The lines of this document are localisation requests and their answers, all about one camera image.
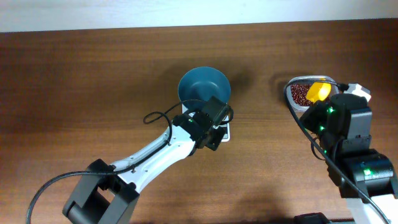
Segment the yellow measuring scoop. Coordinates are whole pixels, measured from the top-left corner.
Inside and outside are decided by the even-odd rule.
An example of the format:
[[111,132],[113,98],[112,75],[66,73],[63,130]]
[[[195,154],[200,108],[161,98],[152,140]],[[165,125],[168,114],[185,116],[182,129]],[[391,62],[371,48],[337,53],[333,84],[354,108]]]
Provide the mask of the yellow measuring scoop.
[[314,82],[310,85],[309,90],[306,94],[306,99],[311,101],[312,103],[317,102],[318,100],[324,101],[331,92],[331,84],[324,83],[325,79],[322,79],[322,82]]

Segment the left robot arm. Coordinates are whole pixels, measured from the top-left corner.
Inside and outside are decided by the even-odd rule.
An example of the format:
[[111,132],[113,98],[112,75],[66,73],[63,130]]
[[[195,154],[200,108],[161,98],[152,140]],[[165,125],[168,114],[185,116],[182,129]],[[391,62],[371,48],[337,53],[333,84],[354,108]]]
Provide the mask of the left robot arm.
[[141,191],[174,163],[197,149],[217,150],[230,105],[216,97],[174,119],[165,132],[135,154],[107,164],[98,159],[85,170],[62,213],[71,223],[129,223]]

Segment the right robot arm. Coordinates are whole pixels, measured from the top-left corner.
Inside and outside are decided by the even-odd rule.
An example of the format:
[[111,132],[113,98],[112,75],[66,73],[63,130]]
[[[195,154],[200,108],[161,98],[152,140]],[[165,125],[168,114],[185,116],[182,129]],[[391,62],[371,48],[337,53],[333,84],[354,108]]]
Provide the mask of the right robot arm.
[[323,156],[355,223],[397,223],[397,174],[392,162],[371,148],[372,111],[353,94],[318,101],[294,120]]

